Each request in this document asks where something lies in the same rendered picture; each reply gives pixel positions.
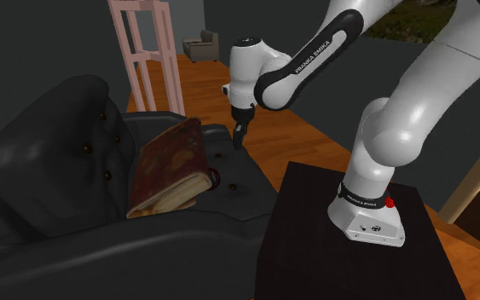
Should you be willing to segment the worn brown leather book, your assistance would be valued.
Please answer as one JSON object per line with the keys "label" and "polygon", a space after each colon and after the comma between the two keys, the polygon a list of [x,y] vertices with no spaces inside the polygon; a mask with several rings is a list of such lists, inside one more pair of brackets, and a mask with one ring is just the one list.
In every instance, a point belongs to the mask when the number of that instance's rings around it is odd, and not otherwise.
{"label": "worn brown leather book", "polygon": [[199,118],[188,118],[141,148],[126,216],[187,208],[213,188]]}

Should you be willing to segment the black robot stand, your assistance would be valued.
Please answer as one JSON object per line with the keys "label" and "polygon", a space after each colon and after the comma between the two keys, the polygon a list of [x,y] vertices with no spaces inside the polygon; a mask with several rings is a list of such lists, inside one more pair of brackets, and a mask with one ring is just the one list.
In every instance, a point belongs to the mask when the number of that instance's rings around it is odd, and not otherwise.
{"label": "black robot stand", "polygon": [[466,300],[417,189],[389,185],[404,245],[368,244],[327,215],[343,177],[288,164],[258,254],[255,300]]}

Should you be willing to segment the dark grey tufted sofa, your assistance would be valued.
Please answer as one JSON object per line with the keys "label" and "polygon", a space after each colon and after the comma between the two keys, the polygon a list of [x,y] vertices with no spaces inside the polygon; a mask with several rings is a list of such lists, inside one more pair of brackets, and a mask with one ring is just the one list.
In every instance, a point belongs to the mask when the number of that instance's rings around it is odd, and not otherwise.
{"label": "dark grey tufted sofa", "polygon": [[94,75],[0,131],[0,300],[249,300],[277,197],[228,129],[202,129],[220,184],[180,211],[126,217],[140,148],[182,122],[122,114]]}

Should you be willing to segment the pink open shelf frame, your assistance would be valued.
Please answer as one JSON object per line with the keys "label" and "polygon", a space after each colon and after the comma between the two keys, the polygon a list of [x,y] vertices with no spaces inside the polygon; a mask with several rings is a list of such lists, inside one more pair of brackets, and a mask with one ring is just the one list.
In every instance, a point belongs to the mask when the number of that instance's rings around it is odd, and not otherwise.
{"label": "pink open shelf frame", "polygon": [[[130,81],[136,110],[145,112],[157,109],[148,76],[147,62],[158,61],[161,63],[169,110],[184,115],[185,109],[169,4],[160,0],[107,0],[107,3]],[[152,13],[158,45],[155,51],[145,50],[142,46],[136,20],[137,11]]]}

